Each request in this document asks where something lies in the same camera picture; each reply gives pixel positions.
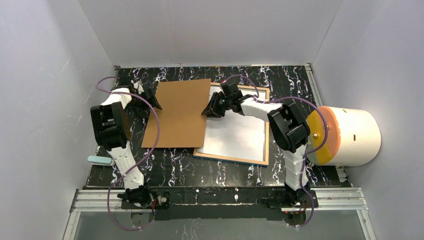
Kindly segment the brown cardboard backing board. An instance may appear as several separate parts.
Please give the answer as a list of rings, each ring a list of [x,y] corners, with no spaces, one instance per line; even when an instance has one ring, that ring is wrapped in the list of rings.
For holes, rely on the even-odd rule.
[[[160,124],[157,148],[201,148],[204,145],[210,79],[160,82],[156,98],[162,110],[156,112]]]

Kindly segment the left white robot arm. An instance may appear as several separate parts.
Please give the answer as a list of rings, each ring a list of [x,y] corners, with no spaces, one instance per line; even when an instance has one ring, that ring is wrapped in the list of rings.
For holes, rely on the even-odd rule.
[[[152,89],[144,88],[127,76],[115,79],[117,84],[108,98],[90,108],[94,137],[111,156],[122,176],[125,192],[118,197],[140,208],[153,208],[156,200],[150,188],[145,186],[144,175],[137,167],[131,150],[132,132],[126,107],[135,105],[162,110],[162,106]]]

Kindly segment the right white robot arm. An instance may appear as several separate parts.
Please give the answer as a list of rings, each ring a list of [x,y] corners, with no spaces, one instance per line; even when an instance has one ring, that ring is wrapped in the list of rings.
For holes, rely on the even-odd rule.
[[[223,118],[227,111],[268,123],[273,138],[285,158],[284,189],[263,200],[269,208],[300,206],[300,212],[316,208],[306,171],[306,152],[311,130],[295,103],[271,103],[256,95],[244,94],[236,83],[224,82],[213,92],[202,111],[208,118]]]

